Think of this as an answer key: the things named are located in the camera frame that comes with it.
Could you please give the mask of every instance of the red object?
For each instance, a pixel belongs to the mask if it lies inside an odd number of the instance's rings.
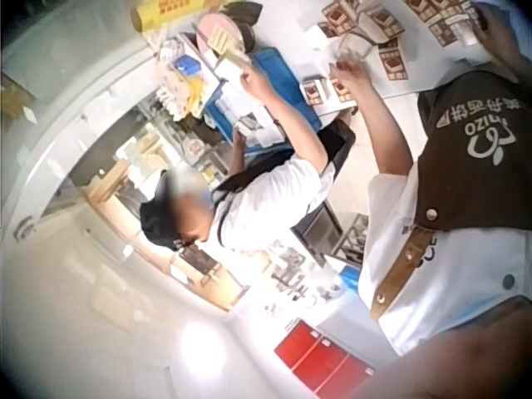
[[[320,399],[349,398],[373,374],[364,362],[300,321],[275,353]]]
[[[275,348],[275,353],[288,366],[293,367],[318,343],[320,334],[304,322],[299,324]]]
[[[365,382],[370,374],[373,374],[372,368],[349,355],[315,393],[320,399],[351,398],[352,392]]]
[[[316,391],[347,357],[347,352],[325,337],[295,367],[293,374],[313,392]]]

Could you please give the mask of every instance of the woman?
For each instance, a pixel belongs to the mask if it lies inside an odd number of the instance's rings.
[[[368,187],[359,293],[400,355],[532,299],[532,67],[502,17],[479,13],[478,38],[519,84],[473,71],[422,93],[428,142],[416,163],[362,67],[334,71],[356,97],[381,173]]]
[[[212,195],[192,168],[178,165],[168,170],[155,198],[140,207],[142,230],[152,243],[173,250],[203,243],[211,248],[210,254],[217,247],[263,249],[327,197],[336,173],[331,160],[354,143],[350,114],[342,116],[347,123],[336,119],[316,135],[250,65],[244,67],[242,86],[268,107],[293,150],[244,170],[245,139],[235,132],[231,177]]]

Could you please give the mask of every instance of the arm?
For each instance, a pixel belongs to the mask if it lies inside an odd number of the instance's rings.
[[[501,12],[480,4],[475,5],[475,8],[480,23],[473,28],[479,42],[496,60],[510,69],[522,85],[532,91],[532,63],[520,53],[511,27],[506,25]]]
[[[349,58],[331,66],[331,73],[349,89],[358,104],[369,131],[379,172],[408,175],[413,165],[408,143],[361,63]]]
[[[251,65],[244,66],[241,81],[243,88],[268,107],[279,121],[298,157],[309,161],[321,174],[328,163],[327,152],[307,121],[286,104],[270,86],[268,79]]]
[[[246,138],[236,128],[233,129],[233,161],[229,167],[229,177],[244,171]]]

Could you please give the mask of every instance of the yellow container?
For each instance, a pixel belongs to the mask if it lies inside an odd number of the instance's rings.
[[[232,1],[234,0],[144,0],[131,9],[131,21],[136,31],[146,32],[192,12],[219,7]]]

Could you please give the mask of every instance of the apron strap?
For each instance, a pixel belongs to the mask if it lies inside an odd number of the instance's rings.
[[[415,227],[387,276],[375,291],[371,316],[378,322],[419,266],[436,231]]]

